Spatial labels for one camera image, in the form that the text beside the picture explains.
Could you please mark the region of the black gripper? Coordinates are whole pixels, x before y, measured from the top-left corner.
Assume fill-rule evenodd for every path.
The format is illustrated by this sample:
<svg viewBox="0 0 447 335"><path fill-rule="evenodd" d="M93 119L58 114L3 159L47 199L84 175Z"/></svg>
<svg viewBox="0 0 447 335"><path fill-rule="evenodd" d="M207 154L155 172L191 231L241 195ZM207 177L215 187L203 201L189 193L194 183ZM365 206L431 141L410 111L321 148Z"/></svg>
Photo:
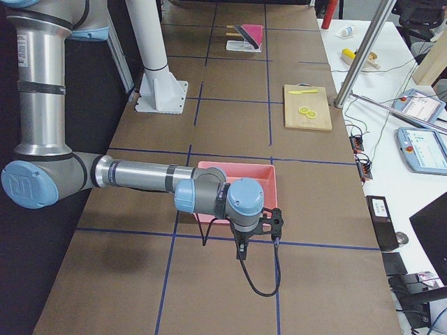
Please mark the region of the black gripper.
<svg viewBox="0 0 447 335"><path fill-rule="evenodd" d="M238 260L246 260L247 249L249 245L249 235L244 232L234 231L235 245L237 248L236 258Z"/></svg>

